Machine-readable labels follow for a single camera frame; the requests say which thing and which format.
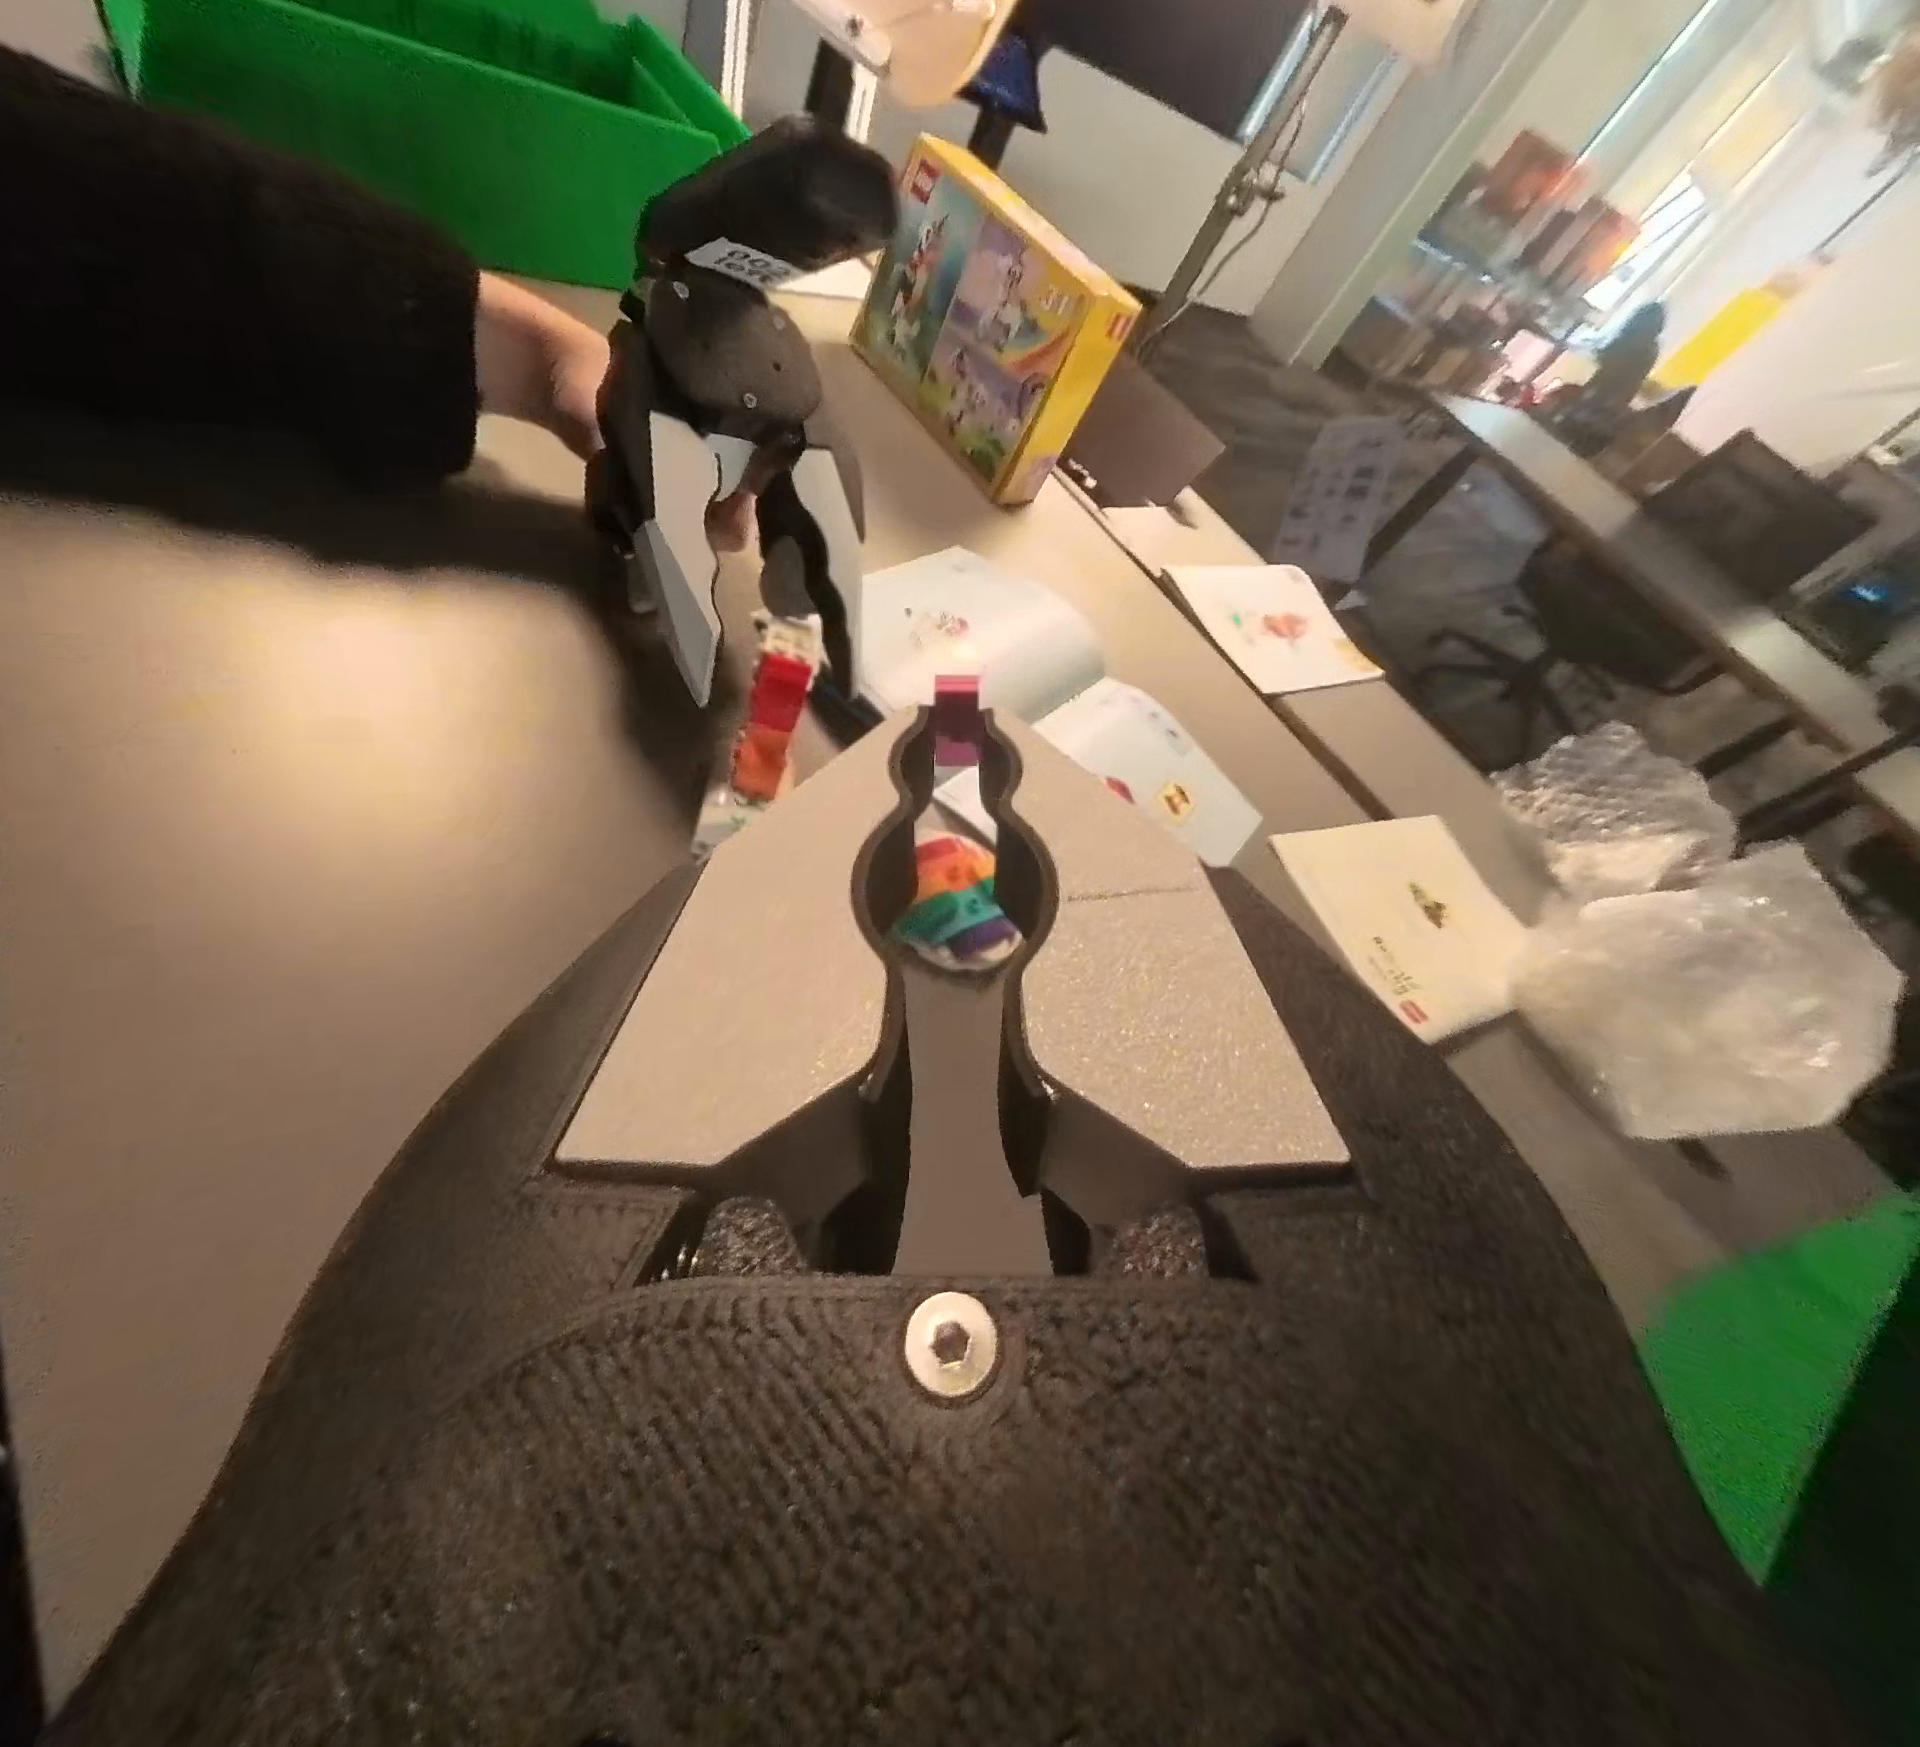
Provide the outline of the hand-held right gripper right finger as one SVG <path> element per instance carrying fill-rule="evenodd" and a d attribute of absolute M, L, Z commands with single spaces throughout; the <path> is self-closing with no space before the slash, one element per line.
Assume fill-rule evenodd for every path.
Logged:
<path fill-rule="evenodd" d="M 1002 983 L 1000 1138 L 1024 1195 L 1122 1228 L 1353 1156 L 1210 871 L 1008 715 L 982 718 Z"/>

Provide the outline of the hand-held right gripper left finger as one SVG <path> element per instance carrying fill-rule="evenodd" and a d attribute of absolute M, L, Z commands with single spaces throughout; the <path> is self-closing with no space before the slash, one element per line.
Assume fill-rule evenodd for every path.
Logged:
<path fill-rule="evenodd" d="M 557 1138 L 563 1180 L 767 1200 L 819 1264 L 896 1261 L 907 1063 L 869 876 L 914 845 L 918 731 L 894 715 L 698 865 Z"/>

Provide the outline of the person's left forearm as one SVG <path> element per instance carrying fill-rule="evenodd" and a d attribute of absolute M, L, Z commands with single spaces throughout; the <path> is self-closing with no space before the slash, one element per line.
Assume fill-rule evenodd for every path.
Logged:
<path fill-rule="evenodd" d="M 346 176 L 3 51 L 4 404 L 426 486 L 475 452 L 477 308 L 474 257 Z"/>

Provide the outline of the yellow lego box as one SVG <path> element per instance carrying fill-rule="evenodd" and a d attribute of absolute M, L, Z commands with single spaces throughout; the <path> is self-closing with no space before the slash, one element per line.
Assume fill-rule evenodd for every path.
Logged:
<path fill-rule="evenodd" d="M 1030 505 L 1142 303 L 972 152 L 923 134 L 851 350 L 996 507 Z"/>

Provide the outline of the rainbow lego disc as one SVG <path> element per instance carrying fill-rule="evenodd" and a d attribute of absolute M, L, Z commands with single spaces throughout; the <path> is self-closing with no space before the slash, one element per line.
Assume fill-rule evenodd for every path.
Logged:
<path fill-rule="evenodd" d="M 947 831 L 928 831 L 914 847 L 914 895 L 887 938 L 928 966 L 989 974 L 1024 944 L 996 891 L 996 851 Z"/>

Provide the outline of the pale blue instruction booklet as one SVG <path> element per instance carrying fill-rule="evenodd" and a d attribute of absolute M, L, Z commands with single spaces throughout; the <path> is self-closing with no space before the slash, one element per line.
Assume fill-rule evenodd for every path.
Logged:
<path fill-rule="evenodd" d="M 1231 865 L 1259 831 L 1229 775 L 1109 674 L 1093 626 L 1045 584 L 961 547 L 865 574 L 857 703 L 886 718 L 928 704 L 945 677 L 977 679 L 986 709 L 1032 727 L 1206 865 Z"/>

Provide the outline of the green plastic bin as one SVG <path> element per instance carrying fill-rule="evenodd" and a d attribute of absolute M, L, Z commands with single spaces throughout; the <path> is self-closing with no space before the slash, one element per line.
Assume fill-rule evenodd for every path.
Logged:
<path fill-rule="evenodd" d="M 621 290 L 662 190 L 746 126 L 594 0 L 97 0 L 122 86 L 330 168 L 494 272 Z"/>
<path fill-rule="evenodd" d="M 1693 1485 L 1759 1585 L 1916 1255 L 1916 1191 L 1895 1188 L 1680 1282 L 1639 1331 L 1642 1371 Z"/>

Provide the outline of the white booklet red picture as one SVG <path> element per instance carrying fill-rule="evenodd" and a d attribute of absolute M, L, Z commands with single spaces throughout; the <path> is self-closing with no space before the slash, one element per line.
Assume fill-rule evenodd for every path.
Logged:
<path fill-rule="evenodd" d="M 1160 582 L 1264 698 L 1382 679 L 1297 565 L 1169 563 Z"/>

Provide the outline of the bubble wrap sheet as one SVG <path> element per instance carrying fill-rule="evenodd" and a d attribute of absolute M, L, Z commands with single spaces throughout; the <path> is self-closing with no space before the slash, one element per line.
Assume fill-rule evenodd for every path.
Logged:
<path fill-rule="evenodd" d="M 1738 850 L 1738 823 L 1707 777 L 1637 727 L 1566 735 L 1490 788 L 1571 906 L 1689 889 Z"/>

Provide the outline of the clear plastic bag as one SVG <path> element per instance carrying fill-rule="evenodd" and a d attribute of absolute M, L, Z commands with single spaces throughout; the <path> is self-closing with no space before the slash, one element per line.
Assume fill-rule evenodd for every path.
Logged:
<path fill-rule="evenodd" d="M 1906 990 L 1797 843 L 1566 909 L 1512 984 L 1587 1105 L 1652 1141 L 1829 1127 L 1885 1068 Z"/>

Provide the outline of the white printed sheet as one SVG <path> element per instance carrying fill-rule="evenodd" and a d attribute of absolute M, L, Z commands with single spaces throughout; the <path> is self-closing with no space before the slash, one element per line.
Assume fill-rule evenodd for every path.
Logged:
<path fill-rule="evenodd" d="M 1394 509 L 1396 487 L 1427 476 L 1432 445 L 1412 419 L 1373 414 L 1321 425 L 1292 478 L 1269 560 L 1325 584 L 1354 586 L 1377 530 Z"/>

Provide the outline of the grey light stand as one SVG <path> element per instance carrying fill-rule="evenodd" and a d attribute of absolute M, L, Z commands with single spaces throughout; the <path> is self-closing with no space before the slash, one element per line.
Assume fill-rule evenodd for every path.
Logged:
<path fill-rule="evenodd" d="M 1282 199 L 1286 165 L 1300 139 L 1308 95 L 1347 25 L 1349 16 L 1337 5 L 1310 0 L 1280 61 L 1269 86 L 1272 98 L 1258 127 L 1238 152 L 1177 269 L 1134 330 L 1130 346 L 1139 359 L 1203 298 L 1210 284 L 1223 278 Z"/>

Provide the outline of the black office chair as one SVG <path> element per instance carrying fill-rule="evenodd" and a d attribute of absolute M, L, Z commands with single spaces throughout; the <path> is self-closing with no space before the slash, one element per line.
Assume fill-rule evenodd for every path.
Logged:
<path fill-rule="evenodd" d="M 1410 677 L 1415 704 L 1446 723 L 1456 700 L 1475 697 L 1465 750 L 1486 773 L 1533 762 L 1583 731 L 1561 700 L 1559 677 L 1582 679 L 1607 700 L 1622 689 L 1679 698 L 1719 677 L 1649 597 L 1561 539 L 1523 560 L 1505 614 L 1532 632 L 1532 651 L 1444 629 Z"/>

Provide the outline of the shelf of colourful boxes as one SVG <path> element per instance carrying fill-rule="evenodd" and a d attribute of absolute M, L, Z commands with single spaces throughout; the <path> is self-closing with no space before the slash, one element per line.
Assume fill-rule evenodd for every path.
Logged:
<path fill-rule="evenodd" d="M 1587 333 L 1595 290 L 1640 234 L 1586 158 L 1513 131 L 1490 162 L 1470 165 L 1415 239 L 1440 268 L 1422 303 L 1424 369 L 1487 363 L 1490 374 L 1532 391 Z"/>

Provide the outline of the black monitor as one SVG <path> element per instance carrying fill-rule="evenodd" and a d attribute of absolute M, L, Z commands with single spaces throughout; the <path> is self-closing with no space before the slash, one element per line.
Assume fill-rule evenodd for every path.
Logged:
<path fill-rule="evenodd" d="M 1733 434 L 1651 494 L 1645 512 L 1764 606 L 1787 600 L 1876 526 L 1872 512 L 1797 469 L 1754 430 Z"/>

